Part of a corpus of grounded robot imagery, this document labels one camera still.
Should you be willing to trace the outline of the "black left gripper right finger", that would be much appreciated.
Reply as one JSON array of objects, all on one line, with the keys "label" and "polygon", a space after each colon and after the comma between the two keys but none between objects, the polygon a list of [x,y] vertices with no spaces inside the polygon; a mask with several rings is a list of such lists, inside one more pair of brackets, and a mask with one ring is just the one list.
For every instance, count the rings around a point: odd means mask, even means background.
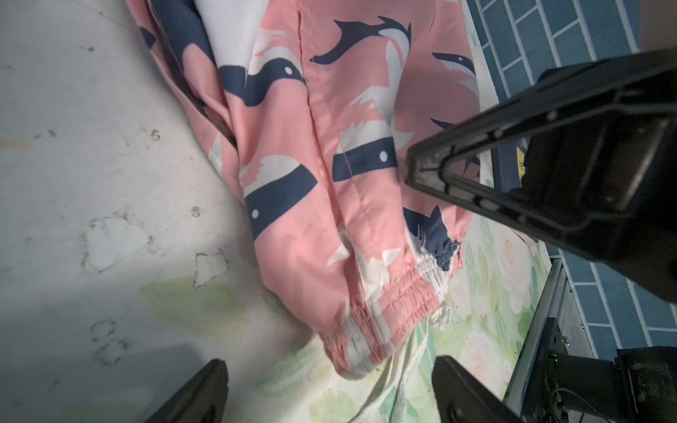
[{"label": "black left gripper right finger", "polygon": [[521,422],[451,356],[437,356],[431,381],[442,423]]}]

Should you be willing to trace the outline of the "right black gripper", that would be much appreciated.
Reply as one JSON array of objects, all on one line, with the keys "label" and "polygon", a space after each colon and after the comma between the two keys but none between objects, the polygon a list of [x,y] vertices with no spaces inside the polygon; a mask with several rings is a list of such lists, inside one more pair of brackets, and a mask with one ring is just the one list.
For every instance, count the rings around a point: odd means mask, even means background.
[{"label": "right black gripper", "polygon": [[[665,301],[676,298],[676,51],[548,72],[543,102],[506,102],[407,153],[407,183],[601,262]],[[521,188],[489,188],[463,169],[526,144]]]}]

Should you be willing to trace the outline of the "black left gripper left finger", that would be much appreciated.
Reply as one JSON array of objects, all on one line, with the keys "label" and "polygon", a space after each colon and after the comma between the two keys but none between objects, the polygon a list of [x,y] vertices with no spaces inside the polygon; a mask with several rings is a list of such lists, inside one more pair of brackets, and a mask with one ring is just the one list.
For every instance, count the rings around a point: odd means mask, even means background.
[{"label": "black left gripper left finger", "polygon": [[225,361],[213,359],[146,422],[221,422],[227,404],[228,381]]}]

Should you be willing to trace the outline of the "pink shark print shorts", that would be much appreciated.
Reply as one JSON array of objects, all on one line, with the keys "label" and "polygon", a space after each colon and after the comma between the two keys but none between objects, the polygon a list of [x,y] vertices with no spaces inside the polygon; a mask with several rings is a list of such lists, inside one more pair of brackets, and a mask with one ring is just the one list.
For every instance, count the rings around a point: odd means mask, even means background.
[{"label": "pink shark print shorts", "polygon": [[264,285],[359,380],[438,308],[471,215],[405,183],[474,116],[459,1],[131,1],[208,159],[246,206]]}]

